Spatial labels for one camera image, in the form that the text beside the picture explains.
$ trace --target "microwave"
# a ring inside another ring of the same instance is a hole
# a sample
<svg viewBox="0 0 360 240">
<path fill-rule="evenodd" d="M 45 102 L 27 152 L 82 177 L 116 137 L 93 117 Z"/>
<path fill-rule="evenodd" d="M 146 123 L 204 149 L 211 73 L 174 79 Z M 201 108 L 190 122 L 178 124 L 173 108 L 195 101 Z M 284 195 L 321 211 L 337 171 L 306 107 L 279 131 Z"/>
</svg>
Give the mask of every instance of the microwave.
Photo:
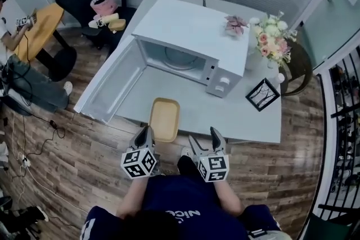
<svg viewBox="0 0 360 240">
<path fill-rule="evenodd" d="M 249 28 L 225 33 L 227 15 L 178 0 L 158 0 L 132 33 L 147 65 L 205 85 L 225 97 L 244 74 Z"/>
<path fill-rule="evenodd" d="M 226 16 L 193 3 L 158 0 L 121 40 L 74 110 L 109 122 L 148 66 L 226 97 L 244 75 L 249 45 L 247 27 L 239 38 L 225 34 Z"/>
</svg>

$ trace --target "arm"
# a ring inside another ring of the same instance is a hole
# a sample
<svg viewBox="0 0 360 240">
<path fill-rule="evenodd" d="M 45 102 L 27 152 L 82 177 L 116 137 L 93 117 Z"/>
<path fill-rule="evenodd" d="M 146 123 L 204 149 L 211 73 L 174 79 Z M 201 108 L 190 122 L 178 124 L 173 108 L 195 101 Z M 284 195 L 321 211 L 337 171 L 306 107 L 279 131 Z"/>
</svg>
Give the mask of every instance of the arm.
<svg viewBox="0 0 360 240">
<path fill-rule="evenodd" d="M 5 33 L 4 36 L 1 38 L 1 41 L 5 44 L 6 48 L 14 51 L 15 48 L 19 45 L 21 39 L 23 38 L 25 32 L 29 28 L 29 24 L 25 24 L 19 33 L 17 33 L 14 37 L 10 36 L 9 33 Z"/>
<path fill-rule="evenodd" d="M 245 207 L 229 183 L 227 181 L 217 181 L 214 182 L 214 186 L 222 209 L 232 216 L 240 216 L 244 212 Z"/>
<path fill-rule="evenodd" d="M 140 211 L 148 180 L 148 177 L 144 177 L 132 181 L 128 193 L 118 207 L 117 217 L 125 219 L 126 216 L 134 216 Z"/>
</svg>

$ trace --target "microwave control knob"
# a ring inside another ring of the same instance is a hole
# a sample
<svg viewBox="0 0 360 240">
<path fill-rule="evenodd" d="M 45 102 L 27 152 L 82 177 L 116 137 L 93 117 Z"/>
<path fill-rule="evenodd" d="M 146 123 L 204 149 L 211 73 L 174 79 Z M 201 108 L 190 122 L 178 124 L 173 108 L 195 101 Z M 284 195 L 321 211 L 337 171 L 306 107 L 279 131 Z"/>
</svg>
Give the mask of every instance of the microwave control knob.
<svg viewBox="0 0 360 240">
<path fill-rule="evenodd" d="M 217 86 L 215 86 L 215 90 L 220 91 L 220 92 L 224 92 L 224 87 L 222 87 L 220 85 L 217 85 Z"/>
<path fill-rule="evenodd" d="M 221 84 L 229 85 L 229 84 L 230 84 L 230 79 L 229 79 L 229 78 L 226 78 L 226 77 L 221 77 L 221 78 L 220 78 L 220 83 L 221 83 Z"/>
</svg>

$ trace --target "navy blue shirt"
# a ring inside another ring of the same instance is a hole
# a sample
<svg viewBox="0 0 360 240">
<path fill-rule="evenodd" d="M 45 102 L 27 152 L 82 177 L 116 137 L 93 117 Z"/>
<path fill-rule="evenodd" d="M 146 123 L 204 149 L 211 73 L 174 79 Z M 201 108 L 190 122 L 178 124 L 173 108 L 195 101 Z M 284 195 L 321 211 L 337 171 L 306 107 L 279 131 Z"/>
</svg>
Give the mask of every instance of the navy blue shirt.
<svg viewBox="0 0 360 240">
<path fill-rule="evenodd" d="M 188 176 L 156 176 L 149 179 L 143 210 L 173 215 L 180 239 L 247 239 L 247 230 L 279 230 L 266 205 L 249 206 L 240 218 L 225 212 L 212 183 Z M 110 239 L 121 236 L 123 221 L 100 207 L 88 214 L 81 239 Z"/>
</svg>

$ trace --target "white flower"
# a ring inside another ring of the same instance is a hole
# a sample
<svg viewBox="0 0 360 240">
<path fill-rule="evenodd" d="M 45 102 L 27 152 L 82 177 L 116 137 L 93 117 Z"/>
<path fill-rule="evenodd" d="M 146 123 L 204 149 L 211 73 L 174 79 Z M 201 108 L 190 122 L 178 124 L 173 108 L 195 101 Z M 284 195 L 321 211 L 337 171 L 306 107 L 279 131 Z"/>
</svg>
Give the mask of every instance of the white flower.
<svg viewBox="0 0 360 240">
<path fill-rule="evenodd" d="M 277 54 L 280 50 L 280 46 L 279 45 L 276 45 L 274 43 L 268 43 L 268 47 L 269 47 L 269 50 L 272 52 L 272 53 L 275 53 Z"/>
<path fill-rule="evenodd" d="M 274 37 L 268 37 L 268 43 L 275 45 L 275 38 Z"/>
<path fill-rule="evenodd" d="M 268 25 L 265 28 L 265 32 L 266 32 L 266 34 L 273 36 L 273 37 L 277 37 L 280 35 L 280 31 L 275 25 Z"/>
<path fill-rule="evenodd" d="M 267 24 L 275 24 L 276 23 L 276 19 L 273 16 L 270 16 L 270 18 L 267 21 Z"/>
<path fill-rule="evenodd" d="M 263 32 L 263 29 L 260 26 L 252 26 L 252 29 L 256 36 L 259 36 Z"/>
<path fill-rule="evenodd" d="M 253 17 L 249 20 L 249 23 L 252 25 L 256 25 L 260 23 L 260 19 L 258 19 L 257 17 Z"/>
<path fill-rule="evenodd" d="M 285 21 L 279 21 L 278 24 L 277 24 L 277 27 L 279 28 L 279 30 L 286 30 L 288 28 L 288 25 Z"/>
</svg>

